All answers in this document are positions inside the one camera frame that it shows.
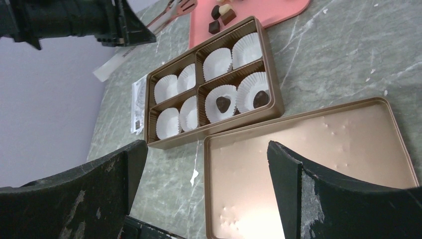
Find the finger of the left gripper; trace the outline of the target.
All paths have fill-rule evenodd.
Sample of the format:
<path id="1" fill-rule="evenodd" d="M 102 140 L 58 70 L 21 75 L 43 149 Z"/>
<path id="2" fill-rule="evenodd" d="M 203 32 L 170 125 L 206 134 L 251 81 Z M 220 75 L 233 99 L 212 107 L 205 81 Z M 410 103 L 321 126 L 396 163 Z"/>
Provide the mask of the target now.
<path id="1" fill-rule="evenodd" d="M 126 0 L 113 0 L 112 46 L 138 46 L 156 42 L 156 36 L 137 17 Z"/>

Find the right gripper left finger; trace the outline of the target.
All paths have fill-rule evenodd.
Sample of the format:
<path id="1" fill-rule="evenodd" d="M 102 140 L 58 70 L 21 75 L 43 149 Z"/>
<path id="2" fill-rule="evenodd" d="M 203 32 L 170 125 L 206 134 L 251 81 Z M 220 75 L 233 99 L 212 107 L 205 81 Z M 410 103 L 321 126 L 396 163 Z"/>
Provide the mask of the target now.
<path id="1" fill-rule="evenodd" d="M 67 171 L 21 187 L 2 187 L 1 238 L 118 238 L 147 154 L 147 143 L 136 140 Z"/>

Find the rose gold tongs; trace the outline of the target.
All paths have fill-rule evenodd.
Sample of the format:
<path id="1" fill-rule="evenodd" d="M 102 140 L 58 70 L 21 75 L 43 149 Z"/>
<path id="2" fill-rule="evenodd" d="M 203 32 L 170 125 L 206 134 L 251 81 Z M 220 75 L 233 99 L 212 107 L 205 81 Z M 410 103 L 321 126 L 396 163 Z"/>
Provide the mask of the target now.
<path id="1" fill-rule="evenodd" d="M 197 5 L 197 0 L 170 0 L 166 8 L 146 27 L 154 34 L 158 34 L 176 18 L 192 12 Z"/>

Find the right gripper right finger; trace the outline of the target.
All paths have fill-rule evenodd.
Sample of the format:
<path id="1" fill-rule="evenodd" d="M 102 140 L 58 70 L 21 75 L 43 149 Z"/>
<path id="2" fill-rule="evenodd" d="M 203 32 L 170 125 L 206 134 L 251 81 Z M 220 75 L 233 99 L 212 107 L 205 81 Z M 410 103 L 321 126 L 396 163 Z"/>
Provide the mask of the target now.
<path id="1" fill-rule="evenodd" d="M 287 239 L 419 239 L 422 189 L 344 175 L 271 141 L 267 160 Z"/>

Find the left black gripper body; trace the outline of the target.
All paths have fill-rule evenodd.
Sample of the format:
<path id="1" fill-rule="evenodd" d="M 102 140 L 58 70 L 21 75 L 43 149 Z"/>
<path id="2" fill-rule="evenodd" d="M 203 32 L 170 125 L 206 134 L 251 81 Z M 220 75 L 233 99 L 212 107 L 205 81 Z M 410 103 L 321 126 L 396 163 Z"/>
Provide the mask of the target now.
<path id="1" fill-rule="evenodd" d="M 107 47 L 124 44 L 123 0 L 2 0 L 0 35 L 41 50 L 41 39 L 94 36 Z"/>

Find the dark heart chocolate piece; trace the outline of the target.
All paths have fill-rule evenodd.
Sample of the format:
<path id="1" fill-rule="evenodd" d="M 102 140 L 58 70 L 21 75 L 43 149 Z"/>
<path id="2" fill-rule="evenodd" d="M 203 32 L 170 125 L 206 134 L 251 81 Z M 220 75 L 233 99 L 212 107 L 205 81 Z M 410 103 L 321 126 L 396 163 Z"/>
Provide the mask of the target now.
<path id="1" fill-rule="evenodd" d="M 215 100 L 217 109 L 221 114 L 227 112 L 228 108 L 231 105 L 231 99 L 228 97 L 220 96 Z"/>

